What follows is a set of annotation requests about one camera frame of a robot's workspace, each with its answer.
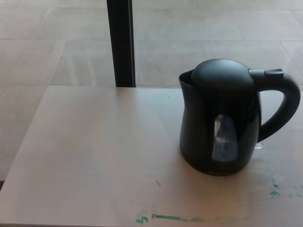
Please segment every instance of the green marker stain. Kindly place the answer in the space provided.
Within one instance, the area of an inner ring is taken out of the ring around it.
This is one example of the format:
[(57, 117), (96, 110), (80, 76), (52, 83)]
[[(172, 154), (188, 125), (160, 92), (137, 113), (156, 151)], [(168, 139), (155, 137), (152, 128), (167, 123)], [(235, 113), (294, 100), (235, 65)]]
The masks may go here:
[(278, 188), (278, 187), (279, 187), (279, 185), (276, 184), (276, 182), (275, 182), (274, 179), (273, 179), (273, 184), (274, 184), (274, 187), (275, 187), (275, 188)]
[(202, 218), (192, 218), (189, 221), (190, 222), (203, 222), (204, 220)]
[(280, 193), (278, 193), (278, 192), (276, 192), (276, 191), (272, 191), (271, 193), (270, 193), (270, 195), (271, 195), (271, 197), (274, 199), (274, 198), (278, 198), (278, 197), (280, 197)]
[(183, 218), (177, 217), (177, 216), (164, 216), (164, 215), (152, 214), (151, 218), (162, 218), (162, 219), (168, 219), (168, 220), (176, 220), (176, 221), (185, 221), (185, 222), (187, 222), (187, 219), (183, 219)]
[(148, 222), (148, 218), (146, 216), (143, 216), (141, 219), (137, 219), (136, 222), (143, 225), (145, 222)]

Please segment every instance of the table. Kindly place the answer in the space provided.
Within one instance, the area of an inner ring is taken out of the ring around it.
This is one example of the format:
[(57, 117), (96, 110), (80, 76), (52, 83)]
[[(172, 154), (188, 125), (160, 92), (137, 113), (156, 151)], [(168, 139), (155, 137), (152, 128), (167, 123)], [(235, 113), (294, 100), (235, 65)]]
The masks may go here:
[[(281, 100), (262, 93), (264, 119)], [(180, 89), (50, 86), (0, 192), (0, 225), (303, 225), (302, 105), (228, 177), (182, 158), (183, 108)]]

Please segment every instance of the floor tile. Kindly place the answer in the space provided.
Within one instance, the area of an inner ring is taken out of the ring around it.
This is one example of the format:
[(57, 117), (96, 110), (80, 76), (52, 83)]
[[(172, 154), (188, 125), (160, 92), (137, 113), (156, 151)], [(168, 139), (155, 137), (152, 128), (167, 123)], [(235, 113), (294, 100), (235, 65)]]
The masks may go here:
[(106, 9), (48, 9), (37, 39), (103, 39)]
[(212, 41), (216, 58), (233, 59), (251, 69), (279, 69), (303, 84), (303, 76), (279, 41)]
[(107, 8), (107, 0), (82, 0), (80, 4), (81, 8)]
[(20, 7), (43, 7), (43, 8), (60, 8), (60, 7), (78, 7), (81, 0), (22, 0)]
[(0, 0), (0, 7), (17, 7), (21, 0)]
[(254, 0), (259, 9), (303, 9), (302, 0)]
[(30, 39), (46, 9), (0, 8), (0, 39)]
[(240, 10), (234, 15), (246, 40), (300, 40), (303, 27), (287, 10)]
[(114, 86), (110, 42), (67, 41), (52, 84)]
[(253, 0), (198, 0), (200, 9), (256, 9), (257, 5)]
[(1, 86), (0, 180), (5, 180), (46, 86)]
[(197, 0), (140, 0), (143, 9), (199, 9)]
[(303, 41), (281, 41), (303, 75)]
[(139, 40), (242, 40), (228, 11), (140, 10)]
[(296, 18), (297, 21), (299, 21), (300, 24), (303, 26), (303, 10), (291, 11), (291, 13), (294, 16), (294, 18)]
[(141, 41), (138, 84), (157, 87), (179, 85), (181, 73), (213, 58), (209, 41)]
[(50, 84), (64, 43), (0, 40), (0, 84)]

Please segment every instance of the kettle lid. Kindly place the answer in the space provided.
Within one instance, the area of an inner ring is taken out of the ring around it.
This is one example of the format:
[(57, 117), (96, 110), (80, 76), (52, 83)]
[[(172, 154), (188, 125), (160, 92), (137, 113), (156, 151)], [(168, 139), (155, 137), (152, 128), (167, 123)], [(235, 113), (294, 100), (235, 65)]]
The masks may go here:
[(255, 92), (249, 68), (229, 59), (212, 59), (200, 63), (192, 73), (191, 84), (200, 93), (210, 97), (241, 98), (242, 95)]

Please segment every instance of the electric kettle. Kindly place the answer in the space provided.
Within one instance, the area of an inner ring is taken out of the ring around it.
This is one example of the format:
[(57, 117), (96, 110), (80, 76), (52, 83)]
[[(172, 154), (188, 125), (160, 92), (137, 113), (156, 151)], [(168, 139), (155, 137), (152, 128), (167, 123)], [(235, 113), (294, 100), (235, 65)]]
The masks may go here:
[[(278, 70), (251, 70), (228, 59), (202, 62), (179, 76), (185, 109), (180, 147), (200, 172), (230, 175), (250, 160), (257, 142), (281, 129), (300, 103), (300, 89)], [(284, 99), (261, 125), (260, 92), (277, 90)]]

